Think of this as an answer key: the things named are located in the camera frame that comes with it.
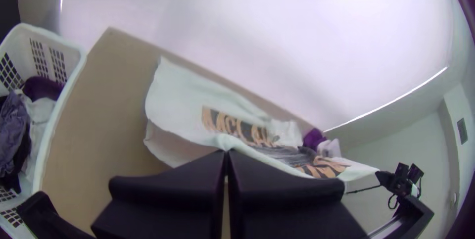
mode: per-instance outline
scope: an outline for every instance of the black foam pad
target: black foam pad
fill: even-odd
[[[367,235],[340,202],[339,179],[307,179],[229,152],[233,239],[360,239]]]
[[[149,177],[115,177],[92,225],[98,239],[219,239],[226,155],[216,151]]]

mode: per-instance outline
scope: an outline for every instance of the graphic print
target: graphic print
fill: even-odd
[[[206,130],[234,136],[256,151],[315,178],[337,177],[350,166],[317,155],[307,147],[279,145],[279,136],[269,134],[265,127],[249,124],[209,107],[202,108],[201,119]]]

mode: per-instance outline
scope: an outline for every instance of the clothing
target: clothing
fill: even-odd
[[[26,130],[23,135],[20,147],[13,156],[13,170],[5,174],[0,178],[0,185],[2,185],[6,190],[13,189],[16,193],[21,193],[20,180],[18,178],[18,173],[20,173],[25,160],[30,155],[31,151],[31,140],[29,136],[29,125],[26,125]]]
[[[348,159],[302,152],[295,123],[272,119],[241,95],[163,57],[145,100],[145,113],[166,132],[200,145],[233,148],[295,176],[352,181],[377,171]],[[156,149],[149,149],[157,155]],[[193,147],[185,150],[191,152]]]
[[[22,88],[23,93],[28,96],[32,102],[41,98],[50,98],[58,100],[62,85],[44,77],[35,76],[26,80]]]
[[[323,136],[322,132],[318,129],[312,129],[305,135],[303,138],[303,146],[309,147],[317,150],[317,146],[321,143],[326,141],[327,138]]]
[[[26,167],[23,168],[23,171],[26,174],[27,180],[33,182],[36,159],[40,150],[43,133],[45,132],[46,125],[48,124],[56,102],[49,98],[41,98],[32,102],[25,95],[21,95],[20,97],[30,116],[29,138],[31,139],[31,153],[28,156],[27,162],[25,163]]]
[[[10,92],[0,110],[0,177],[13,172],[13,157],[22,143],[28,121],[20,97]]]

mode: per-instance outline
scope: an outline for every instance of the purple fabric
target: purple fabric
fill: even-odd
[[[21,145],[29,119],[20,97],[10,92],[0,110],[0,177],[15,168],[13,157]]]
[[[22,90],[32,102],[41,98],[50,98],[57,101],[63,87],[47,78],[37,76],[27,79]]]
[[[316,151],[317,146],[326,140],[327,137],[324,137],[321,131],[318,129],[312,129],[303,138],[303,146],[312,148],[314,151]]]

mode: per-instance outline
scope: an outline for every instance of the folded clothes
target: folded clothes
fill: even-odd
[[[41,98],[49,98],[57,101],[62,90],[63,86],[59,83],[39,76],[27,79],[22,89],[23,93],[28,96],[32,102]]]

